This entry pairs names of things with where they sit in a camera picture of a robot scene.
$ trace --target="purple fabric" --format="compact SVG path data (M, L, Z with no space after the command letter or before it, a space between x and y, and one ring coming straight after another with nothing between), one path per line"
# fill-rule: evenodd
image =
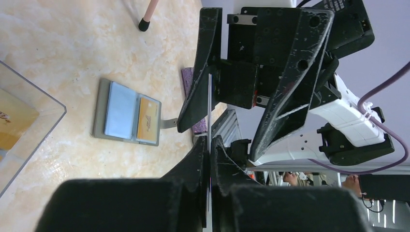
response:
M185 96L188 95L192 85L192 77L193 77L193 68L184 68L181 70L182 72L182 81L184 82L184 89L185 89ZM201 134L207 131L206 129L206 121L203 118L197 124L193 125L191 128L192 132L195 134Z

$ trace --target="table surface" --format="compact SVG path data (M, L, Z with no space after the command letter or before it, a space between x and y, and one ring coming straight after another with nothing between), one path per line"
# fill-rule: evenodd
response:
M73 178L160 177L191 149L191 133L161 130L160 146L91 137L99 78L162 102L178 117L180 70L195 60L200 0L160 1L147 32L134 23L149 0L5 0L0 58L62 102L67 114L0 198L0 231L32 231L57 186ZM213 120L226 105L213 112Z

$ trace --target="light blue sticky note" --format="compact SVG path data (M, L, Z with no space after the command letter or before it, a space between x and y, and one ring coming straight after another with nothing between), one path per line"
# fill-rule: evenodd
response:
M111 82L104 131L106 135L132 138L136 101L137 93L134 90Z

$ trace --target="transparent container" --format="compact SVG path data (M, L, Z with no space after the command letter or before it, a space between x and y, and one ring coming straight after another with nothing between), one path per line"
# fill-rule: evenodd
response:
M33 108L36 118L9 150L0 149L0 197L66 114L66 107L0 61L0 89Z

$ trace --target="pink stick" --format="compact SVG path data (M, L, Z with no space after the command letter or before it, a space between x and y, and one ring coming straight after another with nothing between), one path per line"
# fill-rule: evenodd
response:
M149 22L154 14L155 7L157 7L158 0L151 0L148 5L148 9L144 15L144 21Z

